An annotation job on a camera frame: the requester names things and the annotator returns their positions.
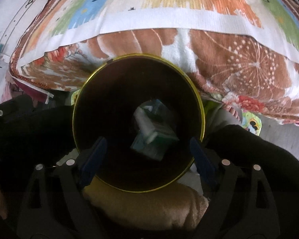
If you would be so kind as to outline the crumpled trash inside bin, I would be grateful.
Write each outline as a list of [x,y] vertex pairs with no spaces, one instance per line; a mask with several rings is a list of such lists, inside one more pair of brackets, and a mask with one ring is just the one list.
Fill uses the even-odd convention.
[[158,99],[142,103],[134,112],[139,132],[131,146],[135,151],[162,160],[178,137],[171,129],[170,110]]

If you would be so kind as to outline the black gold-rimmed trash bin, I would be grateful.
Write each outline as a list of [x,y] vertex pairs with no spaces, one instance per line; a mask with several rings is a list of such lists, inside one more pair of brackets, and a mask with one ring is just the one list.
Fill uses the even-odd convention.
[[82,187],[94,178],[129,193],[152,192],[190,168],[204,107],[189,76],[151,55],[111,59],[81,88],[72,130]]

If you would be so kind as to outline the white headboard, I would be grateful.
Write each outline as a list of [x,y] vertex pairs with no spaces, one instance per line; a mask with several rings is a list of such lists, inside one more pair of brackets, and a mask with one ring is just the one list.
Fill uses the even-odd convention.
[[19,39],[48,0],[0,0],[0,61],[9,63]]

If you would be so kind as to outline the cartoon floor mat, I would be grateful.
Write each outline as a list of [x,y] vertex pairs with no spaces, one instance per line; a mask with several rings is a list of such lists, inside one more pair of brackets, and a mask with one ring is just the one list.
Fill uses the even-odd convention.
[[262,129],[261,119],[249,111],[242,111],[242,127],[250,133],[260,136]]

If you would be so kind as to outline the tan fuzzy sleeve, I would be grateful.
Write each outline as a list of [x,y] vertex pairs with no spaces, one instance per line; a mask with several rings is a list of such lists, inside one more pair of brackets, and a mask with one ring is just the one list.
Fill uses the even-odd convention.
[[128,193],[95,177],[83,197],[111,219],[145,230],[194,230],[209,206],[208,199],[177,182],[148,193]]

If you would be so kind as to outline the colourful striped bed mat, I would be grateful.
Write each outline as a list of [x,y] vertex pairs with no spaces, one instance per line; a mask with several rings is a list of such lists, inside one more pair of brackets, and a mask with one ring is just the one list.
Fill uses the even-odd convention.
[[152,28],[248,35],[299,63],[294,0],[51,0],[26,31],[17,64],[100,34]]

